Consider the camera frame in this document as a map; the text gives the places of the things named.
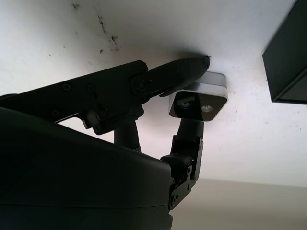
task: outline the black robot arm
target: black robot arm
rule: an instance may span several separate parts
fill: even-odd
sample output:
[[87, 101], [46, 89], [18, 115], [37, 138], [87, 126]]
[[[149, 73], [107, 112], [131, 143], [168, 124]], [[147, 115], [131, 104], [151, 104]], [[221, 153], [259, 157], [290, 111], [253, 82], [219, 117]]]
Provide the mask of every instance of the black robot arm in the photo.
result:
[[[168, 212], [199, 177], [203, 122], [182, 119], [160, 161], [141, 153], [135, 121], [208, 67], [209, 57], [151, 71], [135, 61], [1, 97], [0, 229], [170, 229]], [[54, 124], [71, 117], [114, 131], [114, 144]]]

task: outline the screw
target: screw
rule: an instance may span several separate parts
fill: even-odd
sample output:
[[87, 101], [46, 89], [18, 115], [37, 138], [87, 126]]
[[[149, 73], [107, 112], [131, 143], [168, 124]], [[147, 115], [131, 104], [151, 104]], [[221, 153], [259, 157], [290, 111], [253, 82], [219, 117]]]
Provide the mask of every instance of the screw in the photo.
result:
[[139, 91], [144, 91], [146, 88], [146, 82], [144, 80], [138, 80], [137, 87]]
[[71, 90], [71, 85], [70, 85], [69, 83], [64, 83], [64, 84], [62, 85], [62, 89], [63, 89], [64, 91], [69, 91], [69, 90]]
[[51, 111], [51, 116], [53, 116], [53, 117], [59, 117], [59, 110], [53, 109], [53, 110]]
[[89, 84], [89, 85], [86, 86], [86, 90], [88, 92], [94, 92], [94, 86], [92, 84]]
[[176, 196], [172, 196], [172, 199], [171, 199], [171, 206], [175, 206], [175, 203], [176, 203]]

